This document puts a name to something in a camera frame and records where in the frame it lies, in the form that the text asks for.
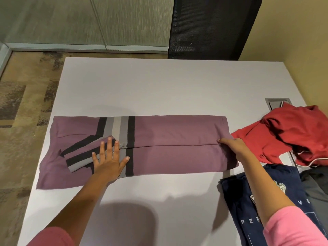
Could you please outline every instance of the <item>pink sleeve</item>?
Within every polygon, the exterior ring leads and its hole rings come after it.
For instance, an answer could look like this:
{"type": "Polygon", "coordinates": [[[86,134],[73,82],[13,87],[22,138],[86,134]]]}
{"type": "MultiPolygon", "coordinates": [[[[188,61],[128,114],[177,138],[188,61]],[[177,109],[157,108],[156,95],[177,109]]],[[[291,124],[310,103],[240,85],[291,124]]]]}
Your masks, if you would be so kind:
{"type": "Polygon", "coordinates": [[[27,246],[74,246],[72,238],[60,227],[48,227],[40,231],[27,246]]]}
{"type": "Polygon", "coordinates": [[[296,206],[277,211],[264,231],[268,246],[328,246],[328,240],[304,212],[296,206]]]}

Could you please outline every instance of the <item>white table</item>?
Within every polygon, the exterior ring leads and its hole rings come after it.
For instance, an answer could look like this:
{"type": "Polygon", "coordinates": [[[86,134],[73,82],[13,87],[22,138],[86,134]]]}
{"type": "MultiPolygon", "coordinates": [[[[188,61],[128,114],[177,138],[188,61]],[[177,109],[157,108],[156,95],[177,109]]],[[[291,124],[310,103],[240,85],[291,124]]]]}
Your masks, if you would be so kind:
{"type": "MultiPolygon", "coordinates": [[[[66,58],[51,122],[55,115],[218,115],[227,117],[234,132],[268,113],[265,98],[272,97],[305,105],[283,63],[66,58]]],[[[287,154],[281,158],[291,165],[287,154]]],[[[240,245],[217,184],[242,171],[119,179],[95,208],[81,245],[240,245]]],[[[80,190],[36,190],[38,175],[37,170],[19,246],[80,190]]]]}

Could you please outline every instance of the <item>yellow wall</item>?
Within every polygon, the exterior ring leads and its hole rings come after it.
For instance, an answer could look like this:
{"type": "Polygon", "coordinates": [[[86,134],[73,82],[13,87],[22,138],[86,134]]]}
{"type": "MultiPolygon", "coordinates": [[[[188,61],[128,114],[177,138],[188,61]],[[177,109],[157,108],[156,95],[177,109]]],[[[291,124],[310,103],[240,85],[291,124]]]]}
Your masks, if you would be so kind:
{"type": "Polygon", "coordinates": [[[328,115],[328,0],[263,0],[240,60],[283,61],[328,115]]]}

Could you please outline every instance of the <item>chair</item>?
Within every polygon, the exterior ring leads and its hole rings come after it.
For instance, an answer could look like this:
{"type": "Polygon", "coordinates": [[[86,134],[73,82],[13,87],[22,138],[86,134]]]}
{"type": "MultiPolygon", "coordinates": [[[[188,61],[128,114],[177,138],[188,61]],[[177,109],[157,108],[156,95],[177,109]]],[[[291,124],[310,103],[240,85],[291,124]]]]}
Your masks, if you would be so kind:
{"type": "Polygon", "coordinates": [[[174,0],[168,59],[238,60],[262,0],[174,0]]]}

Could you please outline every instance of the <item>forearm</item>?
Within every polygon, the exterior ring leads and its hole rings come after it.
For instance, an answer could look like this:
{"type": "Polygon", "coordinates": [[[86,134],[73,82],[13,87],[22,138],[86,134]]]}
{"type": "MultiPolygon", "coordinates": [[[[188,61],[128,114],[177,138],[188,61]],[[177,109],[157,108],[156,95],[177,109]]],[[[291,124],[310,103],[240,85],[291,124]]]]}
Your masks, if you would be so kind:
{"type": "Polygon", "coordinates": [[[63,228],[71,236],[75,245],[79,245],[94,206],[105,186],[105,181],[93,175],[47,227],[63,228]]]}
{"type": "Polygon", "coordinates": [[[242,161],[258,214],[265,226],[276,211],[286,206],[294,206],[294,203],[273,182],[252,153],[244,156],[242,161]]]}

